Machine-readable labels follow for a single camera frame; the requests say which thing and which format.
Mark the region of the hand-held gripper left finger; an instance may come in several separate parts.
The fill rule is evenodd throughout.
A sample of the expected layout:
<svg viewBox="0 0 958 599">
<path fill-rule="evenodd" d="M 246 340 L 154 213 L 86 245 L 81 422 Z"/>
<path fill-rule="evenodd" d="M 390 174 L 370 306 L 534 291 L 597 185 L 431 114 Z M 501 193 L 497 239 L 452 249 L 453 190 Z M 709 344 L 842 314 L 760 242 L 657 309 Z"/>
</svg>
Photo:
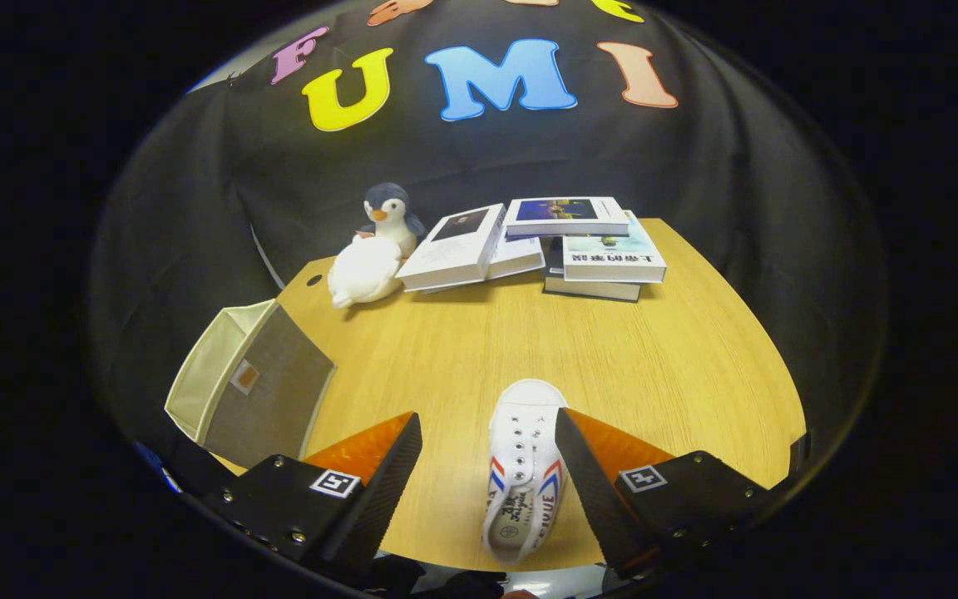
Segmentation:
<svg viewBox="0 0 958 599">
<path fill-rule="evenodd" d="M 270 455 L 200 504 L 274 557 L 355 583 L 375 561 L 421 451 L 421 417 L 400 413 L 304 459 Z"/>
</svg>

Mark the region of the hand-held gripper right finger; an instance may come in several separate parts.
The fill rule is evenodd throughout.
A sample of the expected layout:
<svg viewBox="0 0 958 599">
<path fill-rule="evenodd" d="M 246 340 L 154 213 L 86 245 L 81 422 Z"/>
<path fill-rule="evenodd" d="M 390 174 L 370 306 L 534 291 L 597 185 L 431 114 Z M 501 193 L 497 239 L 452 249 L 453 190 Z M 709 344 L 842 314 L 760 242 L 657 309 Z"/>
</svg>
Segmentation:
<svg viewBox="0 0 958 599">
<path fill-rule="evenodd" d="M 556 415 L 555 439 L 619 577 L 699 560 L 744 530 L 771 497 L 711 453 L 676 456 L 571 408 Z"/>
</svg>

